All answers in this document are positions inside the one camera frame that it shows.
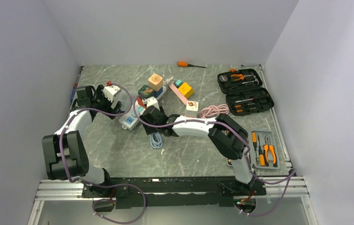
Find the grey tool tray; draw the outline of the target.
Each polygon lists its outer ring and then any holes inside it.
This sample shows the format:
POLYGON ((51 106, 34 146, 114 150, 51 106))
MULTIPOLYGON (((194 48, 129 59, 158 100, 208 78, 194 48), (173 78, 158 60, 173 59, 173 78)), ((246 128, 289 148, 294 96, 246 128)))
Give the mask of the grey tool tray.
POLYGON ((280 168, 278 153, 271 131, 250 131, 247 143, 250 146, 250 161, 253 167, 268 170, 280 168))

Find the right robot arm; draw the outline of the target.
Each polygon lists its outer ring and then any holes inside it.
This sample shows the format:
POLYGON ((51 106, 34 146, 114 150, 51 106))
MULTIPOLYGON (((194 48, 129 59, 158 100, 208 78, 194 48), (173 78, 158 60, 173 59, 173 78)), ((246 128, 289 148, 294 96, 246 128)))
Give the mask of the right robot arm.
POLYGON ((138 119, 147 134, 158 132, 167 137, 209 138, 218 152, 231 160, 238 192, 247 195, 254 189, 248 132, 227 114, 221 113, 217 117, 206 119, 179 114, 167 116, 162 108, 149 106, 138 119))

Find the black tool case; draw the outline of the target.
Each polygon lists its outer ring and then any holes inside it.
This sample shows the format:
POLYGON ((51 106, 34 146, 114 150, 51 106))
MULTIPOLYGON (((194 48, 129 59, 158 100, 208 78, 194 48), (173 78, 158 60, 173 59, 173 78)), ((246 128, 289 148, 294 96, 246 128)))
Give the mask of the black tool case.
POLYGON ((230 69, 218 74, 218 85, 226 104, 235 116, 245 116, 270 110, 275 103, 256 70, 230 69))

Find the pink power strip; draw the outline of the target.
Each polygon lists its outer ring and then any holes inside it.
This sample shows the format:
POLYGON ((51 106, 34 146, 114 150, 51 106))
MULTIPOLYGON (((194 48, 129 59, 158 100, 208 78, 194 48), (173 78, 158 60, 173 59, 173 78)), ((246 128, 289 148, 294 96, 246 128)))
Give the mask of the pink power strip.
POLYGON ((173 82, 169 82, 168 87, 184 105, 187 104, 187 98, 178 90, 178 88, 174 85, 173 82))

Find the clear screw box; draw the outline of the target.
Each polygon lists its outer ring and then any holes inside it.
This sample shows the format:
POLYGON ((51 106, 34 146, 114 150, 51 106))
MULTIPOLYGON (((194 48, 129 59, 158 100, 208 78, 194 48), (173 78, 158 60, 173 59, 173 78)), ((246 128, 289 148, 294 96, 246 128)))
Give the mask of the clear screw box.
POLYGON ((121 90, 115 97, 116 102, 121 103, 120 111, 123 113, 125 111, 129 111, 132 105, 132 99, 128 95, 128 91, 121 90))

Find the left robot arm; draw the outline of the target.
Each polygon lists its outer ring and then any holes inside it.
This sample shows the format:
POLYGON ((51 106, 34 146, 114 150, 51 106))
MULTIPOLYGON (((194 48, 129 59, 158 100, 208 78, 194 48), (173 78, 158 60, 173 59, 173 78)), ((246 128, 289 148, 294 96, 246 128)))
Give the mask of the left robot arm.
POLYGON ((101 197, 111 194, 113 184, 109 173, 90 164, 82 136, 98 112, 104 112, 112 120, 121 113, 122 103, 117 99, 120 91, 115 85, 76 88, 67 121, 54 134, 42 139, 50 180, 82 181, 93 185, 101 197))

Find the white power strip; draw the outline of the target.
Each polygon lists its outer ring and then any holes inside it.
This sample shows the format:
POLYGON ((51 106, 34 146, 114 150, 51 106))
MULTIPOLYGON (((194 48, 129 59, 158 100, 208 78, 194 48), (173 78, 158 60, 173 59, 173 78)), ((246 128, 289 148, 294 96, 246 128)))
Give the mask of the white power strip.
MULTIPOLYGON (((167 87, 166 86, 163 86, 163 93, 161 96, 159 96, 157 99, 157 101, 159 102, 159 100, 161 99, 161 97, 165 94, 166 90, 167 90, 167 87)), ((140 97, 143 101, 146 99, 144 98, 143 96, 141 95, 133 95, 133 94, 130 94, 131 95, 131 99, 132 99, 132 105, 131 105, 131 108, 129 111, 126 111, 127 113, 122 115, 121 117, 119 117, 119 123, 121 124, 122 128, 123 129, 128 129, 128 130, 132 130, 134 129, 137 125, 140 124, 140 121, 138 119, 138 117, 140 115, 142 115, 142 113, 145 111, 146 108, 143 108, 141 106, 139 106, 137 104, 137 101, 136 99, 138 97, 140 97)))

